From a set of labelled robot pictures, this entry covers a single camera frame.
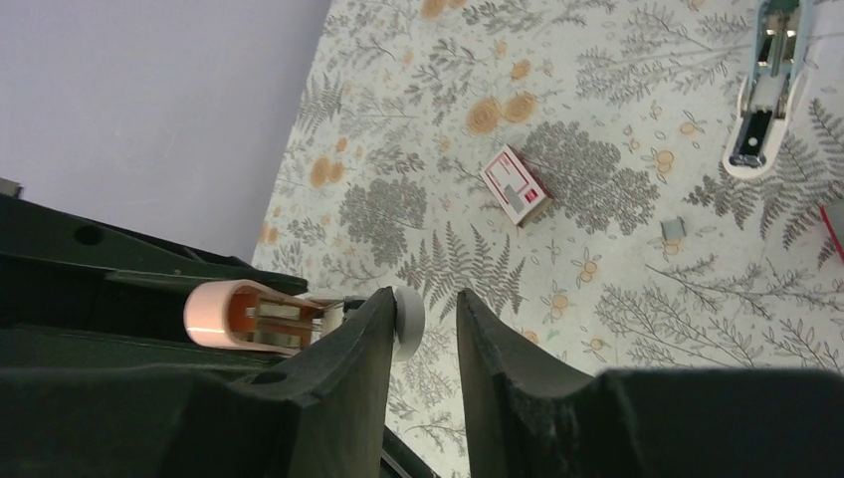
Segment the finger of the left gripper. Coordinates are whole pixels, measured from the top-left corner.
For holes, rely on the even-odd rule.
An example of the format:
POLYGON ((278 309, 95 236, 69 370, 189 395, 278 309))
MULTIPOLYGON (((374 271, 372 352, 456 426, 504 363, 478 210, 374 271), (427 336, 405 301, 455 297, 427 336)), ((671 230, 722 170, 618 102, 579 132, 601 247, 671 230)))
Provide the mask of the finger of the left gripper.
POLYGON ((278 359, 252 353, 31 325, 1 330, 3 386, 123 380, 250 386, 288 377, 278 359))
POLYGON ((183 309, 200 284, 246 279, 289 295, 304 278, 4 195, 1 325, 186 343, 183 309))

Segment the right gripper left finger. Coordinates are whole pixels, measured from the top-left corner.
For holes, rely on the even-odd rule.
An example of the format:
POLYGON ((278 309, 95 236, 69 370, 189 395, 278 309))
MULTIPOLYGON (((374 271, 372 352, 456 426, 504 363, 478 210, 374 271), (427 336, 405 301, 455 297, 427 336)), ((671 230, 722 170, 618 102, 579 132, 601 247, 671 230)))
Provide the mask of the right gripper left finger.
POLYGON ((5 477, 376 477, 398 307, 383 288, 345 326, 366 352, 282 359, 250 386, 1 384, 5 477))

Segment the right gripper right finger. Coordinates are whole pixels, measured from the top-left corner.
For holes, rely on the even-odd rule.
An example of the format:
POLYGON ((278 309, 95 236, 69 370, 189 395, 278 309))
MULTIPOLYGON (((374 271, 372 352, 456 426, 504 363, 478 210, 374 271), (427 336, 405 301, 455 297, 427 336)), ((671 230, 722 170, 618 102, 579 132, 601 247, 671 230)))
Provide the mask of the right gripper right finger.
POLYGON ((839 477, 843 379, 800 369, 586 374, 471 290, 457 342, 475 477, 839 477))

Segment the silver staple strip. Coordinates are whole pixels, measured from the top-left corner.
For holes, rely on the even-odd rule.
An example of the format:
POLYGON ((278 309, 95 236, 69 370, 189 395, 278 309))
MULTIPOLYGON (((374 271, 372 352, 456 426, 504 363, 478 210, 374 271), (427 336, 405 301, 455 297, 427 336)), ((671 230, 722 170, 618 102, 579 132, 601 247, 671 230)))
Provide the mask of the silver staple strip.
POLYGON ((685 221, 680 216, 664 220, 660 226, 662 238, 666 243, 682 241, 687 236, 685 221))

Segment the pink stapler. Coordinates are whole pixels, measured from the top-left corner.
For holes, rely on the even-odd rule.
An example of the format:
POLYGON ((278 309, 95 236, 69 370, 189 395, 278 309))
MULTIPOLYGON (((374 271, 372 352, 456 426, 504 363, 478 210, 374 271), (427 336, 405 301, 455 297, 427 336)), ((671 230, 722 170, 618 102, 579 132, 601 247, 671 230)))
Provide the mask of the pink stapler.
POLYGON ((326 359, 356 359, 362 336, 345 325, 369 300, 338 294, 291 295, 238 279, 197 286, 183 309, 183 328, 196 345, 292 358, 316 348, 326 359))

